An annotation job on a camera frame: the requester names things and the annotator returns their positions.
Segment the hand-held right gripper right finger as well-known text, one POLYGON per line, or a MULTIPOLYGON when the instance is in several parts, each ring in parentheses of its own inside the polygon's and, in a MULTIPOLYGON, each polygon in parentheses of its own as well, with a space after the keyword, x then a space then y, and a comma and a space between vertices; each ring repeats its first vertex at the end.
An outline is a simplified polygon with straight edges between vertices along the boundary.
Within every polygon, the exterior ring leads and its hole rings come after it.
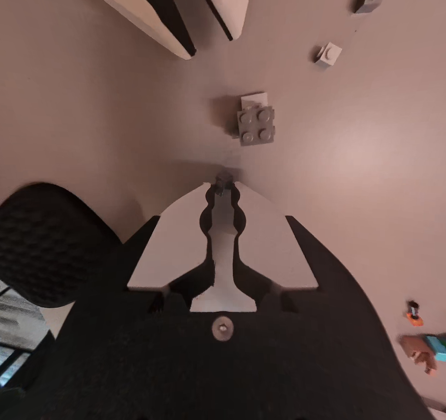
POLYGON ((283 289, 317 289, 317 280, 285 215, 242 182, 232 190, 241 262, 283 289))

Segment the small light grey brick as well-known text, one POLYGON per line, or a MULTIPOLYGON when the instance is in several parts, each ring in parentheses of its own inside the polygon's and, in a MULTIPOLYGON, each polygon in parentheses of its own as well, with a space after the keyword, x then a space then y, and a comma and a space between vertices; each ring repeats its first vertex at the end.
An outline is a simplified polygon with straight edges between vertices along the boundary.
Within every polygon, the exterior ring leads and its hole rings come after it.
POLYGON ((323 69, 332 67, 341 55, 342 50, 343 49, 338 45, 328 42, 325 46, 321 47, 320 51, 315 56, 314 64, 323 69))

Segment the grey desk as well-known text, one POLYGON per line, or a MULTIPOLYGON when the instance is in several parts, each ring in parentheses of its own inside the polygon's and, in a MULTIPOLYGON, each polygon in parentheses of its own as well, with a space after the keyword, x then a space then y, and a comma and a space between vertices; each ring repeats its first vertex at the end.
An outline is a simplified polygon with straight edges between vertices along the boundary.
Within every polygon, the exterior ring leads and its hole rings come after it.
POLYGON ((409 299, 444 330, 445 0, 249 0, 232 42, 205 0, 174 1, 188 61, 103 0, 0 0, 1 200, 56 183, 125 241, 232 168, 341 260, 394 344, 409 299), (262 91, 274 142, 242 147, 240 98, 262 91))

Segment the purple headed blue toy figure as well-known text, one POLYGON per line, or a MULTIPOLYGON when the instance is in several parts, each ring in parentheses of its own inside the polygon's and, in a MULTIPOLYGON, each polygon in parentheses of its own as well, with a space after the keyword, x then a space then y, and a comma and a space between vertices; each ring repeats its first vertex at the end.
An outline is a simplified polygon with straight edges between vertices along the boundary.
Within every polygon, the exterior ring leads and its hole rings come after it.
POLYGON ((437 361, 446 362, 446 338, 445 336, 425 335, 425 341, 432 349, 437 361))

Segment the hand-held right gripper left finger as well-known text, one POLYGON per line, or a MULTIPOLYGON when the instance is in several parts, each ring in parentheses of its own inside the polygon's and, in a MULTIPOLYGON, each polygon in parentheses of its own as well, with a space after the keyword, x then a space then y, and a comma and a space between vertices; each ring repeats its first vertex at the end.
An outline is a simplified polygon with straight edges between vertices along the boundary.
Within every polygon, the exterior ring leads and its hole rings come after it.
POLYGON ((159 290, 204 262, 207 236, 200 216, 208 206, 203 183, 168 206, 127 283, 129 290, 159 290))

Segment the grey brick assembly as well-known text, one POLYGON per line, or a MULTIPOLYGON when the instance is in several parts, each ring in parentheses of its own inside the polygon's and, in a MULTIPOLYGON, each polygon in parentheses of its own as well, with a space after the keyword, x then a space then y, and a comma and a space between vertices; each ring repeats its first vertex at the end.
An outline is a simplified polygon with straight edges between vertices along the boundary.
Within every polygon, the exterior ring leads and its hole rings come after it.
POLYGON ((267 92, 257 92, 240 98, 236 112, 236 125, 232 137, 242 147, 274 142, 276 111, 269 104, 267 92))

